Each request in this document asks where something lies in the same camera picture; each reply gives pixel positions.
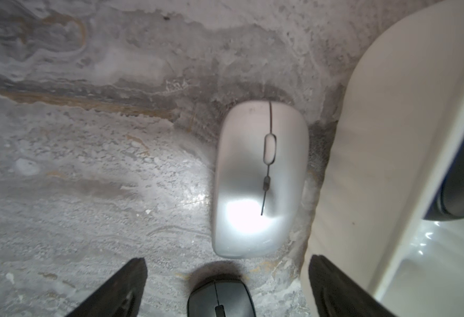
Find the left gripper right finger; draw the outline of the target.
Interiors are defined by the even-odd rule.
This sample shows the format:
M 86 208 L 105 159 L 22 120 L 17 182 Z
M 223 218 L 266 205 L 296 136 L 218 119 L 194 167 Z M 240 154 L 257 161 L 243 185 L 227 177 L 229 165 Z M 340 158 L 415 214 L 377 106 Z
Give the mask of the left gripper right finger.
M 393 316 L 323 255 L 314 255 L 308 276 L 320 316 Z

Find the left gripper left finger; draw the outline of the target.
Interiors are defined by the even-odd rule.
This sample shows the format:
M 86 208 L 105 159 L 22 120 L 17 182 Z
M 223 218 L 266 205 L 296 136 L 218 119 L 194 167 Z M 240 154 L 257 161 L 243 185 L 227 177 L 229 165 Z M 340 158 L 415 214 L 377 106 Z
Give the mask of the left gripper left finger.
M 144 258 L 133 258 L 76 307 L 71 316 L 137 316 L 148 270 Z

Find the silver mouse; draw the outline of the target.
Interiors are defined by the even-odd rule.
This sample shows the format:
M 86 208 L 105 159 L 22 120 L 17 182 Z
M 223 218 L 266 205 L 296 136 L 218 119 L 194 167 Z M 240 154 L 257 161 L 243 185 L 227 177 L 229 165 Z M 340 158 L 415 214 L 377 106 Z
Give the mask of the silver mouse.
M 289 236 L 308 166 L 301 113 L 281 102 L 249 101 L 226 115 L 219 136 L 212 215 L 218 256 L 265 256 Z

